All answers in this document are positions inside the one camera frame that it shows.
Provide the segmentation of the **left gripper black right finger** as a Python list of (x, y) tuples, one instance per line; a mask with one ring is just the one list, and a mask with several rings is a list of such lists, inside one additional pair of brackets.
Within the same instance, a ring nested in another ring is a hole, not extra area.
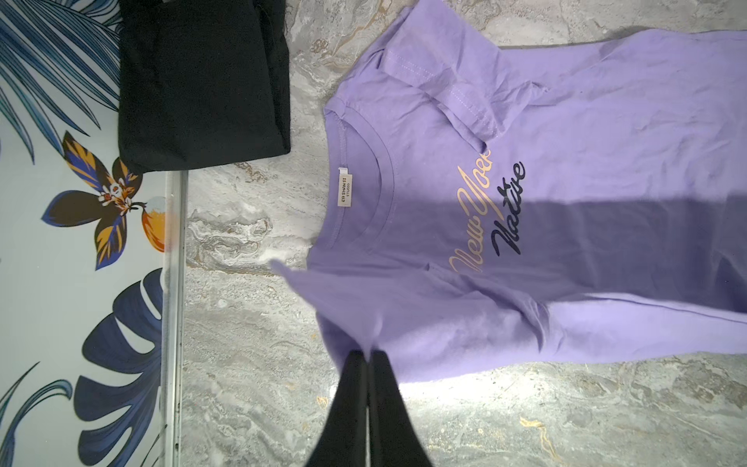
[(410, 422), (390, 360), (381, 350), (373, 351), (369, 361), (369, 430), (373, 466), (432, 466)]

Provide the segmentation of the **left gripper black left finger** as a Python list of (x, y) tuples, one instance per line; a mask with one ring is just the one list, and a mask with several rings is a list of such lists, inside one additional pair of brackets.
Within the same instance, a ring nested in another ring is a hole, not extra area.
[(361, 351), (346, 357), (322, 434), (307, 466), (365, 466), (368, 366)]

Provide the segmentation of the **purple t-shirt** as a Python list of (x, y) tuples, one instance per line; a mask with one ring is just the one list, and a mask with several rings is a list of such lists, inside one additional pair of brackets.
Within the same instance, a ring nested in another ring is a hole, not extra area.
[(746, 350), (746, 35), (501, 50), (404, 9), (324, 109), (328, 209), (274, 270), (401, 381)]

